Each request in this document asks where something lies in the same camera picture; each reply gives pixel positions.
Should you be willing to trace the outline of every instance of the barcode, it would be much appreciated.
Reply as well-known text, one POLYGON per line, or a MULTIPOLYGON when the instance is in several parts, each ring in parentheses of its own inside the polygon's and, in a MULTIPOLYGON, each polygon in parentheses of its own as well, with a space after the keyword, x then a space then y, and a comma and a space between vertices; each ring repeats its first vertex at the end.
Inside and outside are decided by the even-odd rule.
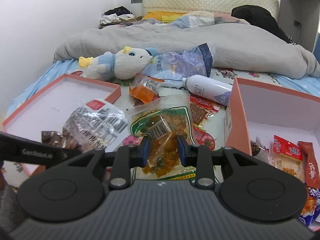
POLYGON ((112 114, 110 115, 110 117, 108 118, 108 120, 106 121, 109 124, 114 124, 116 121, 119 121, 120 117, 116 114, 112 114))
POLYGON ((163 119, 151 126, 148 132, 155 140, 158 140, 161 137, 165 136, 167 133, 171 132, 171 130, 169 125, 167 124, 167 121, 163 119))
POLYGON ((125 120, 121 120, 121 122, 115 127, 115 131, 117 133, 121 133, 126 127, 127 127, 127 122, 125 120))
POLYGON ((152 79, 148 80, 148 82, 150 84, 154 85, 156 88, 161 86, 161 84, 158 81, 155 81, 155 80, 152 80, 152 79))

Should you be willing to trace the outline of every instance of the wall outlet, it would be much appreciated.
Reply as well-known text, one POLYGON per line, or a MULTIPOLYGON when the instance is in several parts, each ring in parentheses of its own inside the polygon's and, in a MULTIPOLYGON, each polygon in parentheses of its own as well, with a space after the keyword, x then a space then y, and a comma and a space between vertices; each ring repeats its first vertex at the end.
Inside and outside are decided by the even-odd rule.
POLYGON ((142 3, 142 0, 131 0, 131 3, 142 3))

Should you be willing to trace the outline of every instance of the orange snack packet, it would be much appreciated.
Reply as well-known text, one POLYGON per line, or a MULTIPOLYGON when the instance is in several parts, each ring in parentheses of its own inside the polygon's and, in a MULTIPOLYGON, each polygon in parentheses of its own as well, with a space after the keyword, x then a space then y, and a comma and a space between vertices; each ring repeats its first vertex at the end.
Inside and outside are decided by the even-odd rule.
POLYGON ((144 75, 137 75, 132 85, 129 87, 129 93, 144 104, 151 102, 157 94, 157 88, 161 84, 156 79, 144 75))

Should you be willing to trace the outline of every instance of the pillow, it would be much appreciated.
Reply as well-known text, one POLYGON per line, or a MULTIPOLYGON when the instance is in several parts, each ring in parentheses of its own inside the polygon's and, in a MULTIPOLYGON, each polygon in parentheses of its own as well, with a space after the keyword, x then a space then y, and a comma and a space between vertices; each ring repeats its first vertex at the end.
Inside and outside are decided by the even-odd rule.
POLYGON ((154 18, 154 19, 156 19, 158 21, 162 21, 164 23, 171 23, 184 14, 186 14, 186 13, 149 11, 149 12, 147 12, 147 15, 145 17, 143 17, 143 20, 149 19, 149 18, 154 18))

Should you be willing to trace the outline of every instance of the plush toy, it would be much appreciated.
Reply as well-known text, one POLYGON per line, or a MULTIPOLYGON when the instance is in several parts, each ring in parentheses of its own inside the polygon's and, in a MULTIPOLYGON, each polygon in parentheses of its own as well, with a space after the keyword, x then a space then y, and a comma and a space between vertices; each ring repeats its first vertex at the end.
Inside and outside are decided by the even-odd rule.
POLYGON ((135 77, 158 55, 155 48, 137 49, 124 47, 117 54, 106 52, 98 57, 80 57, 79 66, 87 78, 107 81, 113 77, 130 79, 135 77))

